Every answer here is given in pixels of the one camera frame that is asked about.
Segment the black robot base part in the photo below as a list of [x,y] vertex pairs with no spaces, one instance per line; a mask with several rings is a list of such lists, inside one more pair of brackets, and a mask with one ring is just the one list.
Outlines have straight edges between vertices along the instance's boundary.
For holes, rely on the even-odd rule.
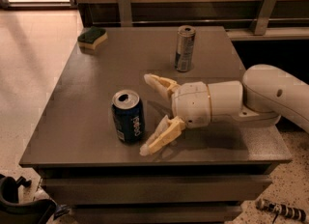
[[24,177],[15,180],[0,175],[0,224],[46,224],[50,217],[57,219],[70,212],[66,205],[57,205],[50,199],[40,199],[21,204],[18,189],[30,186]]

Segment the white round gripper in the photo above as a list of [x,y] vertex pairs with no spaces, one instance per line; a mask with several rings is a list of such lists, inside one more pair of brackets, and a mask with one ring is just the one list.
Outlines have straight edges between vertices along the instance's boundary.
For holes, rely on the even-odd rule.
[[211,101],[208,86],[203,82],[180,85],[170,78],[154,74],[145,74],[145,82],[164,99],[172,97],[172,112],[175,117],[167,115],[158,124],[154,133],[140,148],[140,154],[155,154],[182,135],[187,128],[207,126],[211,122]]

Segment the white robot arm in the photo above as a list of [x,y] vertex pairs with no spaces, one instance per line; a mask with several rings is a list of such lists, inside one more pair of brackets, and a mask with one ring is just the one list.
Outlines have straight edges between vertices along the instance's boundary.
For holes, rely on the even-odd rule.
[[143,156],[161,150],[187,128],[213,122],[272,126],[284,117],[309,132],[309,85],[274,66],[253,66],[241,81],[180,85],[154,74],[144,79],[171,103],[173,117],[160,121],[140,148]]

